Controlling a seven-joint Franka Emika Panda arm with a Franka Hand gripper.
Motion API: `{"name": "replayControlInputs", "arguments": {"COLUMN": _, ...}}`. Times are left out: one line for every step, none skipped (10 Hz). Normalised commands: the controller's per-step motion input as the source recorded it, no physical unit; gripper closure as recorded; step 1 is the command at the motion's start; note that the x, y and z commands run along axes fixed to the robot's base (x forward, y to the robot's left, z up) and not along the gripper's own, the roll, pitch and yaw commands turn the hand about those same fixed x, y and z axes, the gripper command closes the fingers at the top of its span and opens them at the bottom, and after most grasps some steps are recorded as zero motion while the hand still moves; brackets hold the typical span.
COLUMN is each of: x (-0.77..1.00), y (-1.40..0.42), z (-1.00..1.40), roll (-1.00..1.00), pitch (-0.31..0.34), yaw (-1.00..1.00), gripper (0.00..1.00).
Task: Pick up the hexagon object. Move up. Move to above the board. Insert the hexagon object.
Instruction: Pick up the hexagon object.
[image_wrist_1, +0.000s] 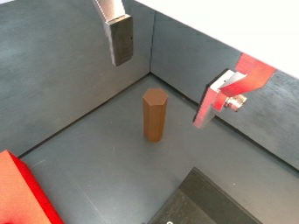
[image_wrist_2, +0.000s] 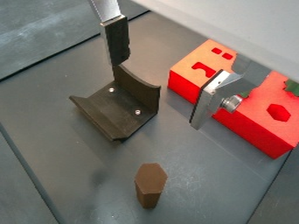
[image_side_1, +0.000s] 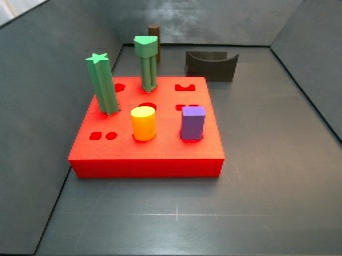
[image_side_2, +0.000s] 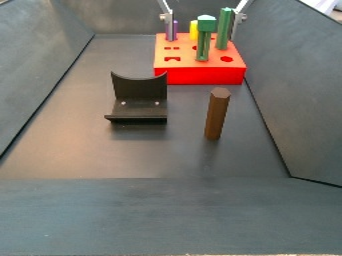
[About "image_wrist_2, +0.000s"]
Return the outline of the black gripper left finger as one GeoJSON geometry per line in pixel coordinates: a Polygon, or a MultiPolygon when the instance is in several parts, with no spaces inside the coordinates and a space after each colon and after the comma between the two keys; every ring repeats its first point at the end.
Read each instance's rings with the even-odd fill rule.
{"type": "Polygon", "coordinates": [[[117,0],[88,0],[88,3],[99,20],[111,65],[117,66],[131,53],[127,17],[120,12],[117,0]]]}

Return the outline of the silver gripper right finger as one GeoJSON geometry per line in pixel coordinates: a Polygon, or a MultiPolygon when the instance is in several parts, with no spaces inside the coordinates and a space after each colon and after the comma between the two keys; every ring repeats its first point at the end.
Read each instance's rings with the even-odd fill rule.
{"type": "Polygon", "coordinates": [[[237,55],[232,72],[219,70],[216,76],[200,88],[200,94],[191,112],[189,124],[197,130],[219,109],[232,113],[241,98],[239,94],[249,92],[256,88],[271,70],[253,60],[237,55]]]}

